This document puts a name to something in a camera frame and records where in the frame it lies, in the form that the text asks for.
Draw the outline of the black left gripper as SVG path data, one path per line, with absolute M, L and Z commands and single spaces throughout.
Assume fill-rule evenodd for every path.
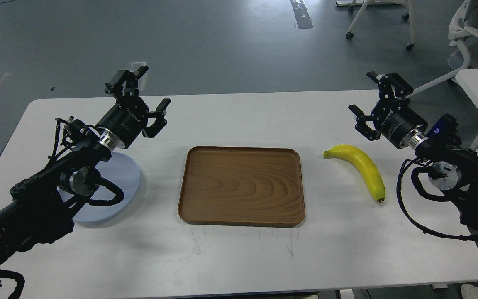
M 148 105 L 139 97 L 139 79 L 149 70 L 148 66 L 140 66 L 134 72 L 119 70 L 110 83 L 105 83 L 105 93 L 120 100 L 114 104 L 95 127 L 99 131 L 108 130 L 121 142 L 118 146 L 127 149 L 134 140 L 142 134 L 145 138 L 154 138 L 167 125 L 166 108 L 171 103 L 170 98 L 164 98 L 154 111 L 149 112 Z M 154 118 L 150 127 L 148 118 Z

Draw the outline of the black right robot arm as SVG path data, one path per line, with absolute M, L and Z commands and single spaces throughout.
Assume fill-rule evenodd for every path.
M 451 202 L 460 212 L 460 223 L 478 231 L 478 155 L 461 147 L 457 121 L 444 114 L 427 130 L 427 122 L 409 108 L 412 87 L 397 73 L 366 74 L 379 89 L 379 100 L 370 115 L 356 105 L 349 109 L 356 116 L 355 129 L 368 140 L 384 136 L 396 148 L 410 147 L 415 159 L 402 163 L 397 176 L 396 196 L 406 218 L 423 233 L 432 236 L 478 242 L 478 234 L 452 236 L 417 223 L 402 200 L 402 178 L 412 164 L 410 175 L 414 188 L 425 199 Z

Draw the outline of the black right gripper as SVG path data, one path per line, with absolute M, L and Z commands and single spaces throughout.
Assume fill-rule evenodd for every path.
M 413 87 L 397 73 L 370 71 L 366 76 L 378 85 L 379 100 L 372 115 L 365 115 L 357 105 L 348 106 L 356 117 L 354 128 L 367 140 L 378 140 L 382 134 L 396 148 L 407 147 L 407 135 L 414 129 L 425 131 L 428 126 L 427 121 L 408 106 L 409 100 L 402 100 L 414 92 Z M 373 121 L 376 130 L 366 124 L 370 121 Z

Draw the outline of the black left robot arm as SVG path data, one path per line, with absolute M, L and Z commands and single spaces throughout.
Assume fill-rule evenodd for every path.
M 119 70 L 105 84 L 105 93 L 116 102 L 97 125 L 56 119 L 54 147 L 45 168 L 15 184 L 10 189 L 12 202 L 0 210 L 0 265 L 17 252 L 51 244 L 72 232 L 73 218 L 83 206 L 123 201 L 122 189 L 103 178 L 96 165 L 108 161 L 116 148 L 128 148 L 139 134 L 154 138 L 167 125 L 171 100 L 165 98 L 149 110 L 139 95 L 138 82 L 148 69 Z M 2 279 L 16 282 L 9 298 L 18 299 L 23 275 L 0 269 L 0 288 Z

